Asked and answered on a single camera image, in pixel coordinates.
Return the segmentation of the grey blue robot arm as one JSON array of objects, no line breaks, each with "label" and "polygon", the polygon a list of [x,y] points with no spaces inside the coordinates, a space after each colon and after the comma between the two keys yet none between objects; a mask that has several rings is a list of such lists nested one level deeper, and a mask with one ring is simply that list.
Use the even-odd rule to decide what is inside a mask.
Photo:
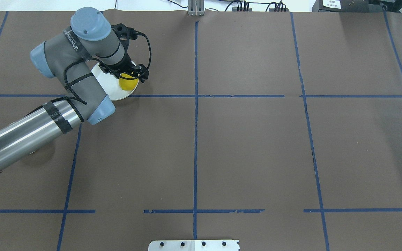
[{"label": "grey blue robot arm", "polygon": [[152,50],[145,33],[122,23],[110,24],[102,11],[84,7],[75,11],[68,27],[29,56],[35,68],[46,78],[56,78],[66,93],[0,130],[0,174],[81,124],[97,124],[115,112],[88,62],[96,61],[102,73],[117,80],[144,83]]}]

